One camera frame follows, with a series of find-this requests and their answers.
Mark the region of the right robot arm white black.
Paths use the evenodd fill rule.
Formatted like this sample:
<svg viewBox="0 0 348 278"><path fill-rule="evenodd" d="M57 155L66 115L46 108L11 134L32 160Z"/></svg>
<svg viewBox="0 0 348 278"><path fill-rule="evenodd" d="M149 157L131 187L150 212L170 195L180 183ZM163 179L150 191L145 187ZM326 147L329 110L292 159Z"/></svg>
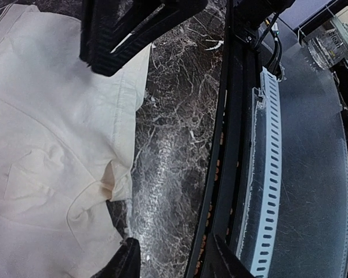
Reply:
<svg viewBox="0 0 348 278"><path fill-rule="evenodd" d="M290 8L294 0L289 1L230 1L231 15L233 21L233 33L237 38L250 46L252 50L257 50L262 44L266 35L271 31L279 15ZM259 27L271 15L270 24L259 35Z"/></svg>

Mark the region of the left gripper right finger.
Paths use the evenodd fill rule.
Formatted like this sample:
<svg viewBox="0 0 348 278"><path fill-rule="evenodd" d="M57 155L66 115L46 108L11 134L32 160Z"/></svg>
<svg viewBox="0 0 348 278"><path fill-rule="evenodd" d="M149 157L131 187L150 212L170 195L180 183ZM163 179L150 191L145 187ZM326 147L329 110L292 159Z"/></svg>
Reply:
<svg viewBox="0 0 348 278"><path fill-rule="evenodd" d="M139 241L126 238L109 263L97 273L99 278L139 278L141 251Z"/></svg>

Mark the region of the black front table rail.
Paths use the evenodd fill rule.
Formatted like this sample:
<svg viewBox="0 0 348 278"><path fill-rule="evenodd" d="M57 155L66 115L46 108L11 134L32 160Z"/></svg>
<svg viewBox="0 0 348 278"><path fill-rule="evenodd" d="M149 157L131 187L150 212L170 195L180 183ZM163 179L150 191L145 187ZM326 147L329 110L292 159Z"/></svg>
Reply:
<svg viewBox="0 0 348 278"><path fill-rule="evenodd" d="M253 93L259 51L233 33L227 2L220 88L202 205L186 277L249 277L236 258L251 153Z"/></svg>

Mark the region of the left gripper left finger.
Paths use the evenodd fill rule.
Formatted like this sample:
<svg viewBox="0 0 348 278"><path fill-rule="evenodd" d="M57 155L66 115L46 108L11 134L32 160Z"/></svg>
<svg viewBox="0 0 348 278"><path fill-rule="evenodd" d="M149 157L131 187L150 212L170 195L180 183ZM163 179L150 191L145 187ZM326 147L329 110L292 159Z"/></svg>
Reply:
<svg viewBox="0 0 348 278"><path fill-rule="evenodd" d="M203 11L207 1L83 1L79 57L94 73L111 77L138 52Z"/></svg>

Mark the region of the cream cotton boxer underwear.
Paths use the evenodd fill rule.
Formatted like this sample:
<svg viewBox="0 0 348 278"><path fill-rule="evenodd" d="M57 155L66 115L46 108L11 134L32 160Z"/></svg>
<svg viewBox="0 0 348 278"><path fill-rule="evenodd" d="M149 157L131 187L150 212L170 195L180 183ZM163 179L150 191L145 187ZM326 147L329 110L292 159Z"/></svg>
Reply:
<svg viewBox="0 0 348 278"><path fill-rule="evenodd" d="M0 15L0 277L91 277L122 237L150 48L115 75L79 59L81 23L34 5Z"/></svg>

